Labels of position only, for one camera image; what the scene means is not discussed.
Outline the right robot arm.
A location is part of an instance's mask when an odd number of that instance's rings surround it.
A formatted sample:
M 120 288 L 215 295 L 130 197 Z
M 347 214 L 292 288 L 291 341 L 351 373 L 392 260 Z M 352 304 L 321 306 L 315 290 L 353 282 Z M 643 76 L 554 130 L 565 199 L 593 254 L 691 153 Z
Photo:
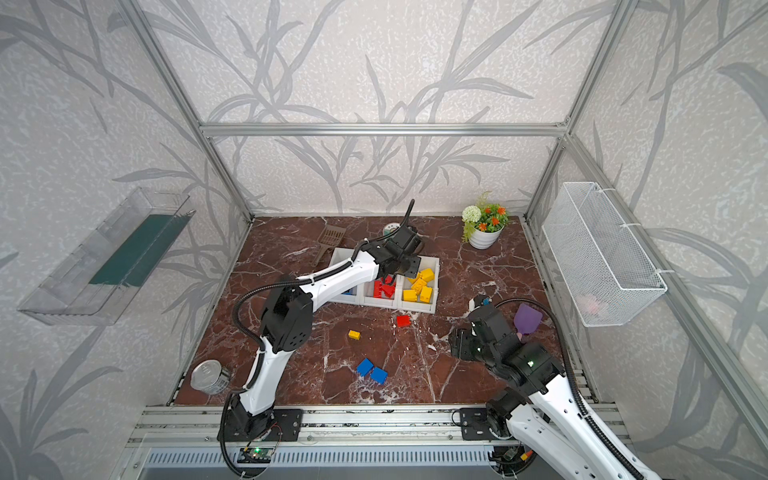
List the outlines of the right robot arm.
M 486 295 L 470 301 L 468 320 L 450 334 L 452 356 L 483 364 L 506 385 L 486 403 L 482 429 L 531 449 L 566 479 L 657 478 L 586 402 L 568 352 L 555 357 L 523 342 Z

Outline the long red lego brick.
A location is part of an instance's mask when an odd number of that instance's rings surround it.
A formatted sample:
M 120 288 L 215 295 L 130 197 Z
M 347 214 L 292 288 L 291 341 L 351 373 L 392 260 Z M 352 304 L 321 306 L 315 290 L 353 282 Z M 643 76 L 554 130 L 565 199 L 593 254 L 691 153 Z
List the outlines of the long red lego brick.
M 396 291 L 396 281 L 392 276 L 373 283 L 373 297 L 378 299 L 393 299 Z

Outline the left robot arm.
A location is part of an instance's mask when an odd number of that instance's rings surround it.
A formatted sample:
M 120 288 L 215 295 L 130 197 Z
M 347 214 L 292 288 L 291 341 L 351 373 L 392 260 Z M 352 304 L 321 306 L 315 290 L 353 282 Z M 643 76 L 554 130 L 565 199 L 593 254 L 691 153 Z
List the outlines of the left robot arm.
M 361 241 L 351 257 L 305 276 L 283 276 L 278 282 L 242 295 L 232 310 L 235 327 L 258 346 L 257 355 L 243 387 L 230 392 L 223 407 L 217 440 L 250 441 L 268 434 L 275 423 L 273 410 L 277 387 L 294 351 L 312 332 L 314 313 L 347 290 L 398 275 L 413 277 L 421 258 L 418 230 L 409 224 L 411 201 L 398 228 L 374 239 Z M 266 292 L 255 332 L 240 319 L 242 307 Z

